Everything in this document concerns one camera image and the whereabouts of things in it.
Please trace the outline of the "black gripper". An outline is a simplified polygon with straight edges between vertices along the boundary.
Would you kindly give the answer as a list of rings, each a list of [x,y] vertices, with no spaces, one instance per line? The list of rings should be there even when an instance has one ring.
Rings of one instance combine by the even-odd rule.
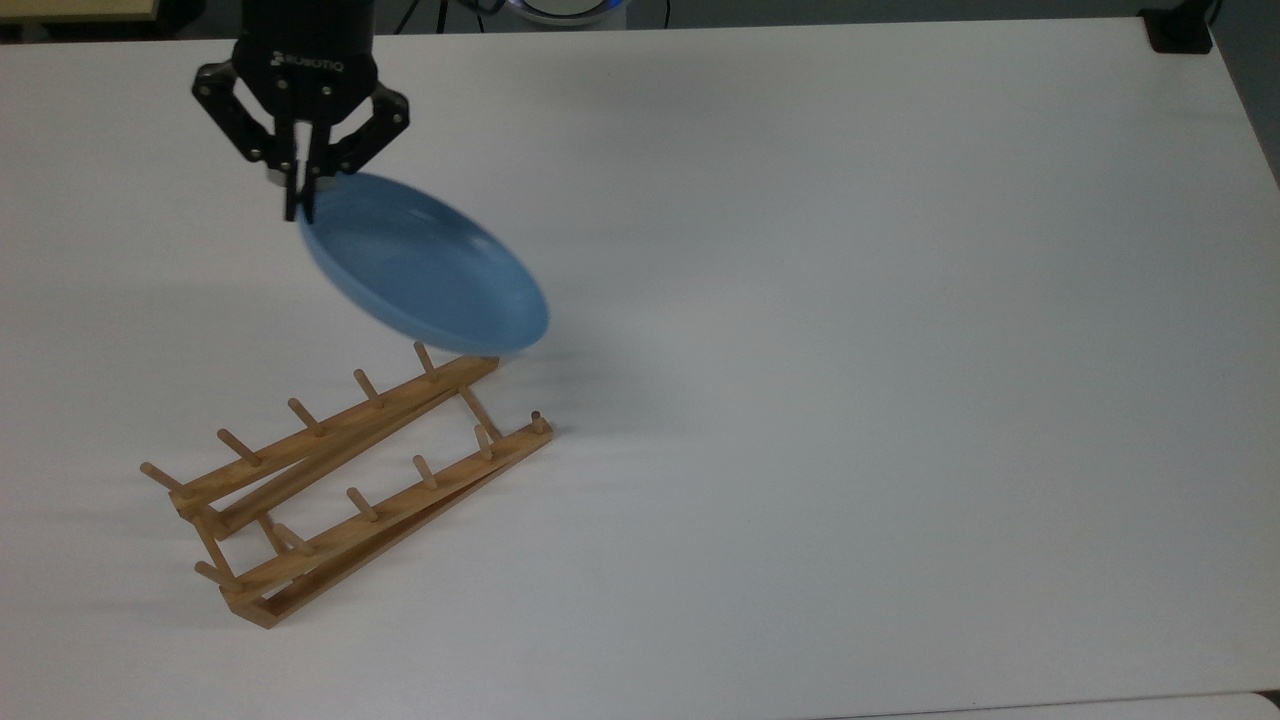
[[[303,218],[314,222],[320,181],[361,170],[410,126],[408,99],[378,86],[374,1],[243,1],[233,64],[197,69],[192,95],[237,151],[262,163],[284,188],[284,219],[298,211],[296,120],[311,122]],[[270,115],[255,120],[236,96],[239,81]],[[370,97],[371,115],[330,141],[333,124]]]

